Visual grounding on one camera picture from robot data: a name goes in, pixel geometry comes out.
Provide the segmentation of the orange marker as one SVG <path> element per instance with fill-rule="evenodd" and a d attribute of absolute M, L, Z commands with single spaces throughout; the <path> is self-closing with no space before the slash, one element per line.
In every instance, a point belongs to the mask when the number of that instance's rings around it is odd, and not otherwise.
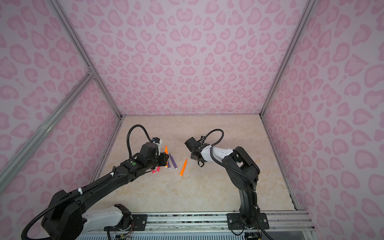
<path fill-rule="evenodd" d="M 186 159 L 186 160 L 184 161 L 184 164 L 183 164 L 182 169 L 181 169 L 181 172 L 180 172 L 180 177 L 182 177 L 182 176 L 184 175 L 184 172 L 185 172 L 187 163 L 188 163 L 188 159 Z"/>
<path fill-rule="evenodd" d="M 165 153 L 169 154 L 168 146 L 167 145 L 165 146 Z"/>

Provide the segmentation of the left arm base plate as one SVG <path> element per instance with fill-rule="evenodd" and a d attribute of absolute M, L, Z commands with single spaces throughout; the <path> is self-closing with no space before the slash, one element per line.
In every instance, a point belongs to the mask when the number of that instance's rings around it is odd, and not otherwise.
<path fill-rule="evenodd" d="M 148 215 L 145 214 L 123 215 L 116 226 L 104 227 L 104 231 L 144 231 L 147 224 L 147 218 Z"/>

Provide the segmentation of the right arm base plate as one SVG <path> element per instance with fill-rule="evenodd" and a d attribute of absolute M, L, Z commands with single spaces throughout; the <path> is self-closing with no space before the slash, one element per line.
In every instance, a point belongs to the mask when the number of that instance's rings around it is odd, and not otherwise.
<path fill-rule="evenodd" d="M 248 219 L 241 213 L 226 214 L 229 230 L 269 230 L 270 225 L 266 213 L 259 213 L 256 218 Z"/>

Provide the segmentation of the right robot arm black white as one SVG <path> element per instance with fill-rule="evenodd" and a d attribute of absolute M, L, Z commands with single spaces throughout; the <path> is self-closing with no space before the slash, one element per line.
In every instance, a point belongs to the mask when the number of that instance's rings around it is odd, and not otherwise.
<path fill-rule="evenodd" d="M 241 221 L 245 228 L 252 229 L 257 225 L 260 214 L 257 196 L 257 181 L 261 173 L 258 165 L 242 147 L 221 149 L 206 144 L 205 140 L 190 138 L 185 142 L 191 152 L 191 159 L 203 167 L 207 162 L 214 162 L 225 168 L 233 185 L 240 193 Z"/>

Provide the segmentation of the purple marker right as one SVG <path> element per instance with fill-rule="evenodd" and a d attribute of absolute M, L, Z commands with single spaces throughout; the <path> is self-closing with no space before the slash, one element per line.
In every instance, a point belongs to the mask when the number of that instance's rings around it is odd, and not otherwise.
<path fill-rule="evenodd" d="M 175 162 L 173 156 L 172 156 L 171 154 L 169 154 L 169 156 L 170 156 L 170 160 L 171 160 L 171 162 L 172 162 L 173 167 L 174 167 L 175 169 L 177 169 L 178 166 L 177 166 L 177 164 L 176 164 L 176 162 Z"/>

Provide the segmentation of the diagonal aluminium frame bar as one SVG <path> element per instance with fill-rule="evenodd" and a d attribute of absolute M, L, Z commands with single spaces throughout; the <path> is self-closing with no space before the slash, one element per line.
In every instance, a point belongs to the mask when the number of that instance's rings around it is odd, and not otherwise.
<path fill-rule="evenodd" d="M 64 115 L 71 108 L 73 103 L 79 98 L 83 91 L 94 79 L 94 71 L 89 71 L 77 84 L 68 96 L 58 105 L 53 113 L 43 122 L 43 124 L 35 131 L 32 137 L 20 148 L 13 156 L 9 163 L 1 172 L 1 193 L 5 191 L 7 186 L 12 182 L 16 175 L 25 166 L 31 155 L 41 146 L 43 141 L 60 122 Z"/>

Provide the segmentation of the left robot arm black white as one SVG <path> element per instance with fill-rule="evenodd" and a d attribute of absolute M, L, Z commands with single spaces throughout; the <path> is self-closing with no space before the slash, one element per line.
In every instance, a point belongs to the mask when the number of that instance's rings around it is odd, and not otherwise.
<path fill-rule="evenodd" d="M 169 155 L 161 153 L 158 144 L 145 143 L 139 153 L 113 167 L 109 174 L 78 190 L 56 193 L 50 210 L 43 216 L 42 227 L 53 240 L 74 240 L 96 229 L 130 229 L 132 213 L 123 204 L 115 204 L 97 214 L 91 214 L 89 208 L 114 190 L 157 167 L 164 167 L 168 159 Z"/>

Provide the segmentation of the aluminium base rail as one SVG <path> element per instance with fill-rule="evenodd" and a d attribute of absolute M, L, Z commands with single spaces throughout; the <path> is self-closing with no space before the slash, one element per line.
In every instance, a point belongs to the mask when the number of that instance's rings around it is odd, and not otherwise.
<path fill-rule="evenodd" d="M 317 240 L 306 211 L 266 211 L 269 230 L 229 230 L 226 214 L 238 212 L 134 213 L 148 215 L 144 231 L 97 229 L 80 240 Z"/>

